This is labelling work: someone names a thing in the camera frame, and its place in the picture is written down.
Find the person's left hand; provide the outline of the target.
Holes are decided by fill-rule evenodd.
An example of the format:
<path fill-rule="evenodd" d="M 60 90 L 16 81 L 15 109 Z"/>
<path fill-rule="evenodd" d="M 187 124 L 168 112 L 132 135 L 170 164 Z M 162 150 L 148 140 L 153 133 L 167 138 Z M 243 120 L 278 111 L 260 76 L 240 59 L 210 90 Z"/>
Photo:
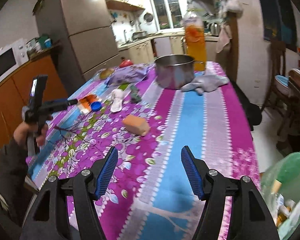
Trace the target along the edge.
<path fill-rule="evenodd" d="M 49 129 L 49 127 L 48 127 L 47 123 L 45 123 L 41 129 L 41 135 L 38 135 L 36 137 L 36 142 L 37 142 L 38 147 L 43 146 L 45 144 L 46 134 L 47 134 L 48 129 Z M 37 131 L 38 131 L 37 123 L 27 124 L 26 122 L 23 121 L 15 129 L 15 131 L 13 133 L 13 138 L 19 146 L 26 149 L 28 137 L 31 135 L 34 135 L 34 133 L 37 133 Z"/>

